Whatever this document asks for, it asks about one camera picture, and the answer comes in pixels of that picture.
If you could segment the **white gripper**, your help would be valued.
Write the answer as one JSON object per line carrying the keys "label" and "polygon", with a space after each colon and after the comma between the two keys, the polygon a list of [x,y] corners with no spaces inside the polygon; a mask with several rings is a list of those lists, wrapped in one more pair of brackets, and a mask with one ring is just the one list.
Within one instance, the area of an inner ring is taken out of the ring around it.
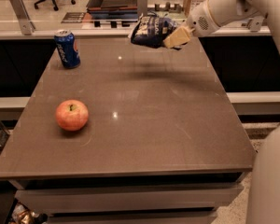
{"label": "white gripper", "polygon": [[219,29],[219,26],[212,18],[207,0],[201,2],[189,13],[187,25],[176,28],[163,40],[163,45],[171,49],[188,43],[191,39],[191,34],[197,37],[205,37]]}

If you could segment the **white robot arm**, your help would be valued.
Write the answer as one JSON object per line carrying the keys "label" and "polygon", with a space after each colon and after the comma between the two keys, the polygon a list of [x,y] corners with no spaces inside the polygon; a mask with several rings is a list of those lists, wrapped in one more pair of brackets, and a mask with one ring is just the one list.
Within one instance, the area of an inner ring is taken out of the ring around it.
{"label": "white robot arm", "polygon": [[[260,14],[267,22],[280,54],[280,0],[205,0],[196,6],[163,44],[182,45],[220,27]],[[264,140],[255,158],[246,224],[280,224],[280,126]]]}

